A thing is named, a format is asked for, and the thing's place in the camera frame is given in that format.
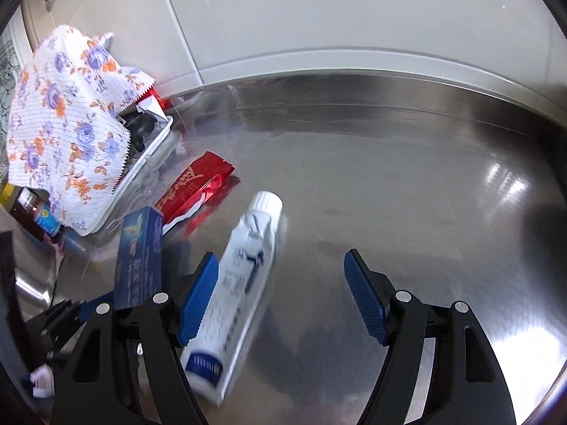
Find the blue ointment carton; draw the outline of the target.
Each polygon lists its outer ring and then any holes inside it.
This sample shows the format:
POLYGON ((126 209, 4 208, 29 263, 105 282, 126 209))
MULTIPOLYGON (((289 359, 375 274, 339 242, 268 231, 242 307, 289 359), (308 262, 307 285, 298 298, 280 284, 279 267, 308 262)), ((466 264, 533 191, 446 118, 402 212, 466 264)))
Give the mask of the blue ointment carton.
POLYGON ((162 290, 162 220, 153 206, 123 219, 113 287, 116 310, 140 306, 162 290))

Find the white toothpaste tube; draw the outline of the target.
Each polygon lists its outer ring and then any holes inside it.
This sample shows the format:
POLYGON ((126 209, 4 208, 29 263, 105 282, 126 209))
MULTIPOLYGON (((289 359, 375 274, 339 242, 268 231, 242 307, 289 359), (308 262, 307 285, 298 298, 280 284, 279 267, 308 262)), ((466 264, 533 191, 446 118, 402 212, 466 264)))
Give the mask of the white toothpaste tube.
POLYGON ((255 194, 218 262, 218 280, 197 335, 182 350, 190 387, 216 406, 225 399, 269 279, 281 216, 278 195, 255 194))

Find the small blue label bottle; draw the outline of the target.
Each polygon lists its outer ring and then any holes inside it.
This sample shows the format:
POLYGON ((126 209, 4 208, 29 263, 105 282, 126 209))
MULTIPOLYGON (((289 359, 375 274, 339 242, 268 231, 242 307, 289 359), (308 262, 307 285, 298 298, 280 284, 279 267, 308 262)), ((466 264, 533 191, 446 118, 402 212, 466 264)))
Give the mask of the small blue label bottle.
POLYGON ((17 198, 19 205, 31 221, 49 237, 55 238, 62 225, 52 214, 48 203, 28 188, 22 188, 17 198))

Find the red foil wrapper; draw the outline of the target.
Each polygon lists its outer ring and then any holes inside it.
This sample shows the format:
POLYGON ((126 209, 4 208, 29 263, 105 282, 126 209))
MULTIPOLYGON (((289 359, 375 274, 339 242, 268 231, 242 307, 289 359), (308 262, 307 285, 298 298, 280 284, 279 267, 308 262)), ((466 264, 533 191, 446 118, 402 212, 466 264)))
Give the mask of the red foil wrapper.
POLYGON ((162 213, 162 234, 192 217, 225 183, 235 168, 212 152, 193 160, 155 204, 162 213))

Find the floral cloth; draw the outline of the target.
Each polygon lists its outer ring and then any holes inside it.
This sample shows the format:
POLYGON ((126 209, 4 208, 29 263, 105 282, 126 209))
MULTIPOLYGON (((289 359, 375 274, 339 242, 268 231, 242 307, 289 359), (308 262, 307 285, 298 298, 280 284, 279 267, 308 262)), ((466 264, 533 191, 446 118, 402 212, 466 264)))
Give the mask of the floral cloth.
POLYGON ((56 219, 82 234, 124 174, 131 134, 118 116, 155 84, 114 58, 112 40, 55 28, 25 64, 9 114, 9 182, 47 192, 56 219))

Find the white plastic tray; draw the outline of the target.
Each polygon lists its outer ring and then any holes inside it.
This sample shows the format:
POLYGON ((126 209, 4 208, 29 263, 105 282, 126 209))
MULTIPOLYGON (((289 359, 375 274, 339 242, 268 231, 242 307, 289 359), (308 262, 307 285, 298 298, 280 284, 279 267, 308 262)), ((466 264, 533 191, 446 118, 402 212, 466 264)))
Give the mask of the white plastic tray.
POLYGON ((122 118, 132 137, 125 171, 119 183, 113 189, 106 210, 96 218, 97 223, 90 229, 76 230, 80 236, 85 237, 98 231, 110 218, 112 211, 130 196, 134 191, 132 185, 135 178, 147 165, 149 158, 162 146, 162 143, 169 136, 173 124, 172 116, 160 116, 149 110, 130 111, 122 115, 122 118))

